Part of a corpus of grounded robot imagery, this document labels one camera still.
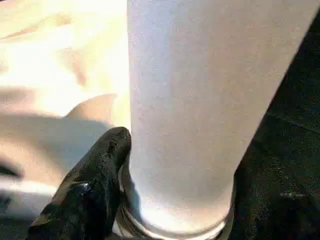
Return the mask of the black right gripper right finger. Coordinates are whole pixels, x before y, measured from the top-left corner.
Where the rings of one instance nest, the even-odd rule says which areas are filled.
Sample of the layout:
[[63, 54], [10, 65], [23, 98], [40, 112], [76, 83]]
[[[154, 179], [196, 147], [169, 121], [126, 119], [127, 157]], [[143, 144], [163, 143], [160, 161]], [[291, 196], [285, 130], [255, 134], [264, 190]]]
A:
[[234, 240], [318, 240], [320, 211], [284, 164], [251, 144], [235, 172]]

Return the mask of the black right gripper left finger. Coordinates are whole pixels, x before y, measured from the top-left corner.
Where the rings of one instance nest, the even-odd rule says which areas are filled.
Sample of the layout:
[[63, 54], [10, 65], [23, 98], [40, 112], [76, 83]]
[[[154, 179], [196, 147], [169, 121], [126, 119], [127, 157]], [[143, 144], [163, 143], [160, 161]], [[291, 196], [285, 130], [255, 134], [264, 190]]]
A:
[[28, 240], [104, 240], [121, 201], [120, 168], [131, 150], [125, 127], [107, 130], [65, 176], [27, 232]]

